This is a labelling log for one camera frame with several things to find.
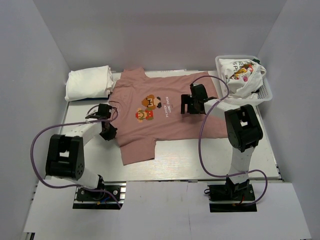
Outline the pink mario t shirt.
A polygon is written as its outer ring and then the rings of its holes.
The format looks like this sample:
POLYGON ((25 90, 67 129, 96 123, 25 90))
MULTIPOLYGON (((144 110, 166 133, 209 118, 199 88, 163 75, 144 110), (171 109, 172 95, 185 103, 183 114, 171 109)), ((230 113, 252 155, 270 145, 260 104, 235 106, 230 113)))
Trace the pink mario t shirt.
POLYGON ((112 122, 122 163, 155 158, 157 141, 197 139, 203 114, 181 114, 181 96, 190 84, 204 85, 209 97, 217 91, 208 72, 169 77, 148 77, 143 68, 124 70, 110 95, 118 116, 112 122))

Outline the white green spongebob t shirt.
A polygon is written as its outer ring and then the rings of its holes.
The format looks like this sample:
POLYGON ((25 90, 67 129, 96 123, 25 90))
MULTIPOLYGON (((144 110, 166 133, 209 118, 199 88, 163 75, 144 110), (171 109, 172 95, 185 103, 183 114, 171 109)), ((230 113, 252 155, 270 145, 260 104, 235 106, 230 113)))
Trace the white green spongebob t shirt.
POLYGON ((257 99, 267 73, 257 59, 219 58, 217 60, 221 92, 231 99, 257 99))

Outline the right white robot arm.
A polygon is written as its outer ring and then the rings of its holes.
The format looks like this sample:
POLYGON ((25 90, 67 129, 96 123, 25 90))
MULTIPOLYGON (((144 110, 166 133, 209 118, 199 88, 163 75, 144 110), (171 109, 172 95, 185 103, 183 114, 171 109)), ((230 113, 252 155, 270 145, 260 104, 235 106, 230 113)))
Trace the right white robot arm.
POLYGON ((235 106, 224 102, 229 91, 221 99, 213 96, 208 97, 203 84, 191 84, 190 92, 191 94, 181 95, 180 113, 182 115, 185 113, 204 115, 198 137, 198 155, 201 167, 211 177, 225 178, 224 189, 228 196, 227 199, 243 198, 250 185, 251 158, 259 141, 263 138, 263 130, 254 108, 250 104, 235 106), (203 162, 201 142, 209 116, 225 119, 227 138, 232 146, 231 165, 226 175, 210 173, 203 162))

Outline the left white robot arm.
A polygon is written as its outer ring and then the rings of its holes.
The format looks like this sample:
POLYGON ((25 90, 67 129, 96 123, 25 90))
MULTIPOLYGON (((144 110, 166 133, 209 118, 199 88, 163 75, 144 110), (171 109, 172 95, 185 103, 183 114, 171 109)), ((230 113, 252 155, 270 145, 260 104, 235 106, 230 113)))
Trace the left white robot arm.
POLYGON ((101 103, 96 112, 85 117, 84 123, 78 123, 66 134, 54 134, 49 141, 46 174, 88 188, 88 193, 96 200, 103 198, 106 187, 98 174, 85 167, 84 147, 97 136, 105 141, 116 137, 117 128, 111 125, 112 111, 117 112, 117 109, 101 103))

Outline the folded white t shirt stack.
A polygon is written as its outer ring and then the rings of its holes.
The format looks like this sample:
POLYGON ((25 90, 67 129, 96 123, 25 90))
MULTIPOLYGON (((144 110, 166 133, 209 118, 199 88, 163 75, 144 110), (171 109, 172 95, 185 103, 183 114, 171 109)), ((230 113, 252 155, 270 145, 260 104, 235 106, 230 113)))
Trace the folded white t shirt stack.
POLYGON ((67 102, 84 99, 108 98, 115 82, 108 65, 70 71, 65 86, 67 102))

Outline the folded dark blue t shirt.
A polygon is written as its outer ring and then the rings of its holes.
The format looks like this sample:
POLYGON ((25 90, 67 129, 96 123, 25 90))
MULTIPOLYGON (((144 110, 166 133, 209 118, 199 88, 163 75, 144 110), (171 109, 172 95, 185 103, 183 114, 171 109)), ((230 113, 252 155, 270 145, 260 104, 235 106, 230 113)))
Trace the folded dark blue t shirt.
POLYGON ((69 102, 78 102, 78 101, 106 101, 109 100, 110 95, 103 97, 85 97, 81 99, 71 99, 69 102))

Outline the white plastic basket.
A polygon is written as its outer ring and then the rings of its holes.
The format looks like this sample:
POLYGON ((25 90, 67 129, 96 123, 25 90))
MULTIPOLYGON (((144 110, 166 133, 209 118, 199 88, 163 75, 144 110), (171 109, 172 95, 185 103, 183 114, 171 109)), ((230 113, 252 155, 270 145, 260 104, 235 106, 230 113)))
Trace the white plastic basket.
MULTIPOLYGON (((256 59, 260 63, 260 60, 256 56, 251 56, 251 55, 220 55, 215 58, 216 69, 217 69, 217 64, 218 64, 217 60, 220 58, 221 59, 250 59, 250 60, 256 59)), ((222 93, 222 89, 221 89, 221 84, 223 84, 223 83, 224 83, 224 81, 223 82, 220 82, 218 80, 216 81, 216 84, 219 86, 219 89, 218 89, 218 96, 219 97, 223 97, 225 95, 222 93)), ((245 104, 251 104, 253 106, 257 106, 263 102, 270 101, 272 99, 272 97, 273 97, 273 95, 271 92, 271 88, 270 88, 269 83, 267 81, 267 78, 265 76, 263 78, 263 85, 259 89, 257 99, 233 99, 233 98, 227 97, 226 101, 230 104, 239 105, 239 106, 245 105, 245 104)))

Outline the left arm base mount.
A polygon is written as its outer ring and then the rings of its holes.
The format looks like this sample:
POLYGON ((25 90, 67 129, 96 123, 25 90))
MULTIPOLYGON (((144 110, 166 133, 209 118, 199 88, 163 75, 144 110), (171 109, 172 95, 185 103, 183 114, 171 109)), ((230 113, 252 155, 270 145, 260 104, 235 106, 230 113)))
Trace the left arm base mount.
POLYGON ((121 206, 123 205, 126 185, 124 182, 105 182, 104 189, 111 194, 77 188, 72 208, 76 210, 119 210, 120 207, 114 198, 121 206))

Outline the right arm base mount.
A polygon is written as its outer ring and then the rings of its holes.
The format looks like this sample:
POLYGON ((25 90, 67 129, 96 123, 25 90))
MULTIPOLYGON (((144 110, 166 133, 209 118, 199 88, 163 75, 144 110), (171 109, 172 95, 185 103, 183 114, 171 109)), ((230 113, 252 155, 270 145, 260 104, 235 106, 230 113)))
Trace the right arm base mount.
POLYGON ((209 198, 209 210, 211 213, 253 213, 257 212, 257 206, 246 206, 256 200, 253 186, 231 195, 225 185, 209 185, 204 191, 209 198))

